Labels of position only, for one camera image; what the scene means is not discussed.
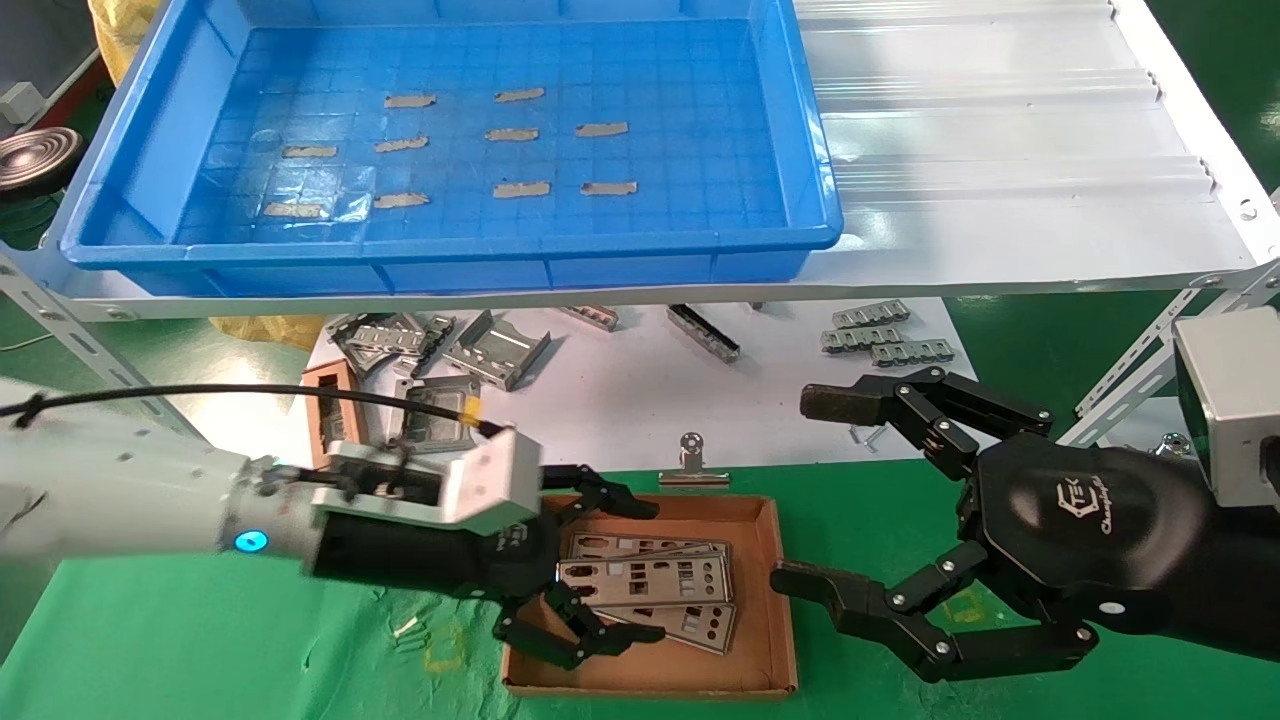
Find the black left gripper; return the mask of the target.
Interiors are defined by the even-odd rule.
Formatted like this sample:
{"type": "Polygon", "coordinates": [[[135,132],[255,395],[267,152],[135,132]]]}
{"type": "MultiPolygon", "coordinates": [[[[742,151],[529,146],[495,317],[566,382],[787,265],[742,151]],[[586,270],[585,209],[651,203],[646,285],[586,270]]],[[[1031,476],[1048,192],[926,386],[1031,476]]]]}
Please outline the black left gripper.
{"type": "Polygon", "coordinates": [[[577,497],[559,510],[543,502],[532,518],[486,534],[329,512],[305,538],[305,569],[321,579],[499,601],[493,635],[520,653],[564,670],[591,657],[618,657],[635,644],[663,641],[660,626],[604,623],[575,588],[553,582],[566,521],[591,512],[653,520],[659,506],[589,465],[544,465],[541,488],[571,489],[577,497]],[[570,639],[520,616],[536,600],[567,626],[570,639]]]}

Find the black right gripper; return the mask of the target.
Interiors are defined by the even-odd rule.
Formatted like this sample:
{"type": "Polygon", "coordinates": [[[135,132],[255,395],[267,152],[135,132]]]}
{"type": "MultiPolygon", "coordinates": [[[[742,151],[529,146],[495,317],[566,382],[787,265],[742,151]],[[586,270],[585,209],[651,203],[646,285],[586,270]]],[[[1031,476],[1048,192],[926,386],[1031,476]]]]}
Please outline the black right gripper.
{"type": "Polygon", "coordinates": [[[823,606],[837,633],[886,647],[923,682],[1075,667],[1098,637],[1053,615],[1277,660],[1277,512],[1220,506],[1193,461],[1056,445],[1043,438],[1048,409],[937,366],[805,386],[800,414],[890,425],[950,480],[973,475],[963,534],[974,541],[897,585],[787,559],[769,577],[773,592],[823,606]],[[980,452],[966,428],[1006,441],[980,452]],[[929,612],[978,575],[1034,624],[934,625],[929,612]]]}

